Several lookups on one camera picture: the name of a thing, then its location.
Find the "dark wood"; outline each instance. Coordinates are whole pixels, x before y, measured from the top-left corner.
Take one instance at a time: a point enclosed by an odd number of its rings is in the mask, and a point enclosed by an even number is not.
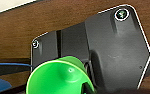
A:
[[[31,41],[36,36],[80,23],[120,4],[135,7],[150,44],[150,0],[48,0],[0,13],[0,59],[30,58]],[[150,89],[150,77],[143,80],[141,88]]]

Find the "green funnel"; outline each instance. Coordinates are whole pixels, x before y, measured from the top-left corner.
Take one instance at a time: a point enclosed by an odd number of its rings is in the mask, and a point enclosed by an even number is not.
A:
[[[26,94],[82,94],[82,84],[94,87],[82,62],[72,56],[47,61],[31,73]]]

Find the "gray surface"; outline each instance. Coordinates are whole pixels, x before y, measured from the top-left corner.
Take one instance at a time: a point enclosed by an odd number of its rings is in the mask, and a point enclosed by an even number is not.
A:
[[[61,57],[73,55],[84,63],[89,61],[89,50],[84,23],[61,30],[61,45]]]
[[[55,31],[39,36],[36,38],[39,41],[39,47],[34,49],[32,47],[32,65],[38,66],[39,64],[58,58],[57,49],[57,35]]]
[[[137,89],[150,55],[133,9],[125,8],[130,15],[122,22],[116,9],[85,21],[95,85],[108,92]]]

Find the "white line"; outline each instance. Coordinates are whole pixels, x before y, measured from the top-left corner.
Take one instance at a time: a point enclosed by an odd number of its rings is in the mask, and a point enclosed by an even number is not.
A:
[[[138,86],[137,86],[137,89],[139,89],[139,87],[140,87],[140,85],[141,85],[141,82],[142,82],[142,80],[143,80],[143,78],[144,78],[144,75],[145,75],[145,73],[146,73],[146,70],[147,70],[147,67],[148,67],[149,63],[150,63],[150,56],[149,56],[149,58],[148,58],[148,61],[147,61],[147,63],[146,63],[146,66],[144,67],[144,70],[143,70],[142,76],[141,76],[141,78],[140,78],[139,84],[138,84]]]

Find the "blue cable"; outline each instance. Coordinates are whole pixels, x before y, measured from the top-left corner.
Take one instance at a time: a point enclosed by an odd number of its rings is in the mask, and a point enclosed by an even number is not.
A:
[[[28,67],[33,67],[32,65],[29,64],[23,64],[23,63],[0,63],[0,65],[19,65],[19,66],[28,66]]]

